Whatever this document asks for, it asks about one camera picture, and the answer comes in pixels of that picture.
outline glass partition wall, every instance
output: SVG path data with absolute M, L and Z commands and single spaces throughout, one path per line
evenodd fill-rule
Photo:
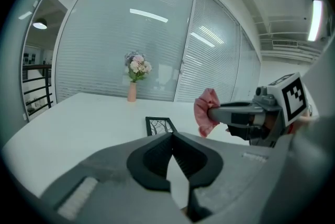
M 127 96 L 124 55 L 134 50 L 153 67 L 138 98 L 193 102 L 211 87 L 229 102 L 257 86 L 254 48 L 218 0 L 77 0 L 58 40 L 57 102 L 79 92 Z

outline black picture frame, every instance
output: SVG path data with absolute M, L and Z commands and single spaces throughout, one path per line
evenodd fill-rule
M 157 121 L 157 124 L 160 124 L 160 127 L 163 126 L 164 128 L 164 132 L 158 132 L 156 130 L 156 126 L 152 126 L 151 124 Z M 147 135 L 148 136 L 154 136 L 154 135 L 159 135 L 161 133 L 167 133 L 167 132 L 177 132 L 177 129 L 174 127 L 173 123 L 171 122 L 170 118 L 164 118 L 164 117 L 146 117 L 146 125 L 147 125 Z

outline flower vase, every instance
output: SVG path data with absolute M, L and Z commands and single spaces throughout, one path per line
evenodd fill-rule
M 128 91 L 128 101 L 135 102 L 136 101 L 136 83 L 131 82 L 129 91 Z

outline pink flower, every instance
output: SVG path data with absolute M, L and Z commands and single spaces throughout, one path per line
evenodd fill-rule
M 140 54 L 137 54 L 137 55 L 134 56 L 134 58 L 132 60 L 136 61 L 138 63 L 142 63 L 144 61 L 144 58 Z

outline white flower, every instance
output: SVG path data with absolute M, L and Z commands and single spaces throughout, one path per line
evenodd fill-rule
M 142 63 L 144 61 L 144 58 L 140 54 L 137 54 L 132 60 L 137 61 L 138 63 Z
M 151 70 L 152 70 L 152 67 L 150 65 L 150 62 L 145 61 L 144 62 L 144 72 L 149 73 L 149 72 L 151 72 Z
M 139 71 L 144 71 L 144 66 L 140 64 L 140 65 L 138 66 L 138 70 L 139 70 Z
M 139 70 L 139 63 L 137 61 L 132 61 L 130 64 L 130 68 L 132 69 L 132 71 L 137 73 Z

